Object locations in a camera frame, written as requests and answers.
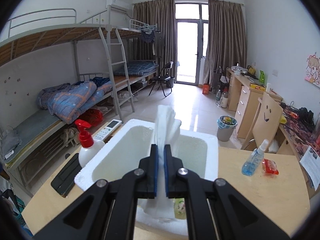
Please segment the metal screw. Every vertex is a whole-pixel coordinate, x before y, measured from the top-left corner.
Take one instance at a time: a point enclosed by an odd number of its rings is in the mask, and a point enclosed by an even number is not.
[[[179,173],[180,175],[187,175],[187,174],[188,174],[188,169],[186,169],[186,168],[180,168],[180,169],[178,169],[178,173]]]
[[[226,181],[224,179],[216,179],[216,184],[220,187],[224,186],[226,184]]]
[[[104,187],[106,184],[107,184],[107,181],[106,181],[105,179],[99,179],[99,180],[97,180],[97,182],[96,182],[96,185],[97,185],[98,187]]]
[[[138,169],[135,169],[133,173],[137,176],[141,176],[144,173],[144,170],[138,168]]]

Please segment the black phone case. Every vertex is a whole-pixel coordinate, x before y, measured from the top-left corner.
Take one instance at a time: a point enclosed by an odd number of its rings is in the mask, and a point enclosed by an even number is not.
[[[75,176],[81,170],[78,156],[79,153],[76,153],[51,182],[51,186],[54,190],[63,197],[68,195],[75,184]]]

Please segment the bed frame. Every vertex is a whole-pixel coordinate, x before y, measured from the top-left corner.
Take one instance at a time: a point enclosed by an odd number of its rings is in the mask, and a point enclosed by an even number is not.
[[[130,85],[135,82],[146,78],[149,75],[155,74],[156,71],[148,73],[145,76],[130,76],[128,75],[127,70],[127,62],[125,57],[125,50],[122,43],[122,39],[133,39],[140,37],[141,31],[150,32],[152,30],[156,30],[157,25],[148,25],[143,22],[139,22],[136,20],[130,20],[130,27],[123,28],[112,26],[110,24],[110,16],[111,11],[115,10],[120,13],[124,13],[127,15],[125,11],[119,10],[118,8],[113,8],[112,6],[108,6],[106,10],[103,10],[99,13],[91,15],[90,17],[77,22],[77,12],[73,8],[55,8],[55,9],[47,9],[34,11],[27,14],[19,15],[8,20],[9,22],[9,30],[8,30],[8,38],[2,42],[0,42],[0,67],[11,60],[20,57],[29,52],[50,47],[57,44],[71,42],[74,47],[74,61],[75,61],[75,70],[77,73],[78,81],[86,81],[94,76],[109,76],[112,82],[112,90],[105,94],[102,100],[111,96],[113,98],[114,110],[116,114],[119,114],[120,119],[123,120],[120,106],[127,101],[131,101],[132,111],[134,112],[133,105],[133,96],[131,93]],[[71,11],[70,15],[66,16],[53,16],[53,17],[45,17],[45,18],[36,18],[34,20],[29,20],[26,22],[15,24],[18,19],[23,19],[24,16],[34,15],[40,12],[50,12],[50,11]],[[101,23],[101,14],[107,12],[108,24]],[[32,29],[29,31],[25,31],[19,33],[17,35],[11,36],[11,30],[35,21],[41,21],[52,18],[74,18],[74,23],[72,24],[63,24],[63,25],[52,25],[45,26],[37,29]],[[93,23],[94,19],[98,19],[98,23]],[[106,72],[99,73],[80,73],[79,72],[79,64],[78,64],[78,56],[77,56],[77,42],[85,41],[85,40],[96,40],[101,39],[105,48],[105,53],[108,61],[108,69]],[[117,43],[111,43],[111,39],[117,39]],[[121,46],[122,52],[122,61],[120,62],[112,62],[111,58],[111,46]],[[113,75],[113,66],[123,64],[125,69],[125,76],[114,76]],[[130,97],[125,101],[119,103],[117,92],[121,89],[128,87]],[[20,177],[21,182],[16,181],[20,187],[30,196],[32,194],[26,189],[26,186],[31,182],[31,180],[36,176],[36,174],[64,147],[69,145],[68,142],[66,144],[61,144],[59,142],[59,134],[63,133],[63,129],[66,128],[66,124],[62,121],[55,123],[54,126],[48,128],[45,132],[41,133],[37,138],[34,139],[33,143],[28,145],[26,149],[24,149],[23,153],[16,161],[10,163],[10,165],[6,165],[6,170],[13,175],[14,180]],[[42,144],[46,142],[50,147],[46,148],[46,160],[45,163],[35,172],[35,174],[31,178],[24,179],[24,176],[21,172],[23,167],[25,166],[25,162],[27,157],[36,150],[39,146],[42,147]]]

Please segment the curtain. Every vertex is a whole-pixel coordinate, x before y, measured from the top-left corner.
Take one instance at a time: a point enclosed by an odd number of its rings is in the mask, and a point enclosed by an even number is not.
[[[161,57],[160,69],[170,61],[173,67],[169,74],[176,77],[177,74],[177,45],[176,45],[176,24],[175,24],[175,3],[174,0],[153,0],[136,3],[133,8],[133,18],[150,25],[157,24],[158,31],[164,39],[164,49]],[[146,43],[140,39],[134,40],[133,59],[156,59],[153,55],[152,43]]]
[[[244,19],[240,4],[209,0],[209,37],[204,61],[204,83],[214,87],[219,66],[225,71],[236,62],[245,67],[247,57]]]

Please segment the spray bottle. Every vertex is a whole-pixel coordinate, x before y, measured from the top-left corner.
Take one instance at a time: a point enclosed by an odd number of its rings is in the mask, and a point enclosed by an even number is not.
[[[242,174],[247,176],[252,176],[254,174],[257,167],[263,160],[264,152],[266,151],[268,144],[269,141],[265,139],[258,149],[254,149],[247,161],[242,166]]]
[[[101,150],[105,143],[104,141],[93,139],[91,134],[85,130],[91,127],[88,122],[77,119],[75,124],[80,132],[79,140],[82,147],[79,152],[79,163],[83,168]]]

